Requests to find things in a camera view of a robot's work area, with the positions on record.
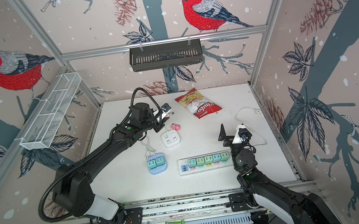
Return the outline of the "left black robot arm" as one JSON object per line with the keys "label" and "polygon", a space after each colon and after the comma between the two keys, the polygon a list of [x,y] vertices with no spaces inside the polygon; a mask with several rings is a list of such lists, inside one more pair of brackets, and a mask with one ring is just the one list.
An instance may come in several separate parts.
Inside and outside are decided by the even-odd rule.
{"label": "left black robot arm", "polygon": [[47,223],[73,216],[125,224],[124,205],[94,193],[92,183],[114,159],[143,140],[149,131],[158,133],[163,129],[170,111],[168,103],[160,105],[146,89],[136,88],[126,116],[110,130],[107,140],[77,163],[57,169],[54,181],[40,198],[39,218]]}

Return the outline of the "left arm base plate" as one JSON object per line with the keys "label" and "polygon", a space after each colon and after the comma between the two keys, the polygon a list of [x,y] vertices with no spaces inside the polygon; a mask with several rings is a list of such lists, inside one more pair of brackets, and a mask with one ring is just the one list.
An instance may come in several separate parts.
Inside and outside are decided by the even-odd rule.
{"label": "left arm base plate", "polygon": [[142,224],[143,208],[120,210],[111,220],[99,218],[97,224]]}

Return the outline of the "white mesh wall shelf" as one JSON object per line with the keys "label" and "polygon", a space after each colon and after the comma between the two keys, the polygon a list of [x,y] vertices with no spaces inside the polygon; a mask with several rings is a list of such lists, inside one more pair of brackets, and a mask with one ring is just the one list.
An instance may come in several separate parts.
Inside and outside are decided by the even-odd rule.
{"label": "white mesh wall shelf", "polygon": [[40,101],[41,109],[20,141],[24,149],[51,146],[81,81],[81,76],[76,72],[57,76],[51,85],[51,93]]}

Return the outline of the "teal charger plug front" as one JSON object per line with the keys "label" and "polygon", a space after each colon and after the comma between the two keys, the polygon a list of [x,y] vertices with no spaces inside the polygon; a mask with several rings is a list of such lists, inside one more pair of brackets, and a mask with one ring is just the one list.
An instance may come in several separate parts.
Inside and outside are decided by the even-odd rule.
{"label": "teal charger plug front", "polygon": [[213,155],[212,160],[213,160],[213,163],[221,162],[221,155],[220,154]]}

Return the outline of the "white square socket cube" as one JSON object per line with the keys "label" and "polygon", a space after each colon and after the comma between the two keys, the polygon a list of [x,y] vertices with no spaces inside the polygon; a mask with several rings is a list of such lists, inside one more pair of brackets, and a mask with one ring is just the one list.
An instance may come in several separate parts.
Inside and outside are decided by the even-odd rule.
{"label": "white square socket cube", "polygon": [[161,135],[161,139],[166,148],[173,148],[180,144],[180,142],[182,141],[179,133],[174,129],[165,131]]}

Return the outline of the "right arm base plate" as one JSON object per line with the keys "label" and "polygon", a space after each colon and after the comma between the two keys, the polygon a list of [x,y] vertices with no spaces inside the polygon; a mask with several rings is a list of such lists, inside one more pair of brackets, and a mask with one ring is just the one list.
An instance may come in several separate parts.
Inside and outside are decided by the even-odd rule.
{"label": "right arm base plate", "polygon": [[259,205],[248,192],[232,193],[228,195],[229,203],[227,208],[233,212],[247,211],[259,208]]}

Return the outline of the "red white chips bag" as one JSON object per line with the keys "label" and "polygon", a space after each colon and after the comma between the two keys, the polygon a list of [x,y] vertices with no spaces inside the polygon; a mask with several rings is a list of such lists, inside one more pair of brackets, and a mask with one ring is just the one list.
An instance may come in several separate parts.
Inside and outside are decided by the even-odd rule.
{"label": "red white chips bag", "polygon": [[179,96],[175,101],[198,119],[222,110],[222,107],[207,99],[196,89],[192,89],[186,94]]}

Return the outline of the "white multicolour power strip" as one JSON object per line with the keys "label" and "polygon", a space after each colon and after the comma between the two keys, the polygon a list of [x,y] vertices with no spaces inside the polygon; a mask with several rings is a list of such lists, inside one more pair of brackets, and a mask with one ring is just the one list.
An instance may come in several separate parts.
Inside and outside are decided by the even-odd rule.
{"label": "white multicolour power strip", "polygon": [[187,176],[233,166],[231,151],[208,153],[178,160],[178,173]]}

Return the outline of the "light green charger plug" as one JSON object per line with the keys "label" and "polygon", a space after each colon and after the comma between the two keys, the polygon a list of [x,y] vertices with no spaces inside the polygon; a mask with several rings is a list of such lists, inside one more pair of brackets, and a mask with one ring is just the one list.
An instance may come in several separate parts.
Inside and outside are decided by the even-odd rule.
{"label": "light green charger plug", "polygon": [[220,156],[221,156],[221,161],[222,161],[222,162],[226,162],[226,161],[228,161],[229,158],[230,158],[229,152],[221,153]]}

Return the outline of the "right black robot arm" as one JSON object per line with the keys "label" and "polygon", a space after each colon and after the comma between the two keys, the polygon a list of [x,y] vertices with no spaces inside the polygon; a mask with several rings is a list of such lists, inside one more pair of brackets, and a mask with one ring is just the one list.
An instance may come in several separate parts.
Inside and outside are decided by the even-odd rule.
{"label": "right black robot arm", "polygon": [[258,168],[252,133],[241,124],[235,135],[226,135],[220,127],[218,140],[231,150],[237,181],[243,189],[246,204],[264,207],[286,224],[342,224],[323,199],[315,193],[304,195],[286,188],[267,177]]}

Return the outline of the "blue square socket cube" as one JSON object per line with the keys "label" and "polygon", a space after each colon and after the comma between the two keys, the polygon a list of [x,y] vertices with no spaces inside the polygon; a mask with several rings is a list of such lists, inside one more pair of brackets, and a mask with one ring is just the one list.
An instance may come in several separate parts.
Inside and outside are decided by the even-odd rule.
{"label": "blue square socket cube", "polygon": [[[146,163],[148,163],[148,161],[150,161],[150,160],[155,160],[155,159],[157,159],[158,157],[165,157],[165,155],[164,155],[163,153],[157,153],[157,154],[151,155],[150,157],[147,158],[147,162],[146,162]],[[157,175],[157,174],[159,174],[159,173],[164,172],[164,171],[167,169],[167,167],[168,167],[168,163],[167,163],[166,157],[165,157],[165,161],[166,161],[166,164],[163,165],[163,166],[158,166],[158,167],[156,167],[155,169],[152,169],[152,170],[149,170],[149,169],[148,169],[149,173],[152,174],[152,175]]]}

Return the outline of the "pink pig toy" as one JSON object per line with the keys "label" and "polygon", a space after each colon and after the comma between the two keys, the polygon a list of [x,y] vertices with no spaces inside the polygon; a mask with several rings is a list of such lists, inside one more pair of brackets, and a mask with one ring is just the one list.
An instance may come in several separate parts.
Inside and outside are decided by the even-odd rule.
{"label": "pink pig toy", "polygon": [[176,131],[179,131],[179,130],[181,129],[181,127],[180,127],[180,125],[178,125],[178,124],[172,124],[172,125],[171,125],[171,129],[176,130]]}

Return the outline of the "teal charger plug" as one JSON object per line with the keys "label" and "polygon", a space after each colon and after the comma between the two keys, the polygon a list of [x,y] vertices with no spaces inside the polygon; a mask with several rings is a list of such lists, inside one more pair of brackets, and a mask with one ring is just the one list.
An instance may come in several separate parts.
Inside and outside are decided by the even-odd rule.
{"label": "teal charger plug", "polygon": [[149,170],[152,170],[152,169],[155,169],[156,167],[158,167],[156,160],[148,161],[147,165],[148,165]]}
{"label": "teal charger plug", "polygon": [[212,160],[213,160],[213,163],[221,162],[221,155],[220,154],[213,155]]}
{"label": "teal charger plug", "polygon": [[157,166],[163,166],[166,164],[165,157],[158,157],[155,159],[155,162]]}
{"label": "teal charger plug", "polygon": [[195,167],[197,167],[197,161],[196,161],[196,159],[189,159],[189,160],[188,160],[188,167],[189,167],[189,168],[195,168]]}

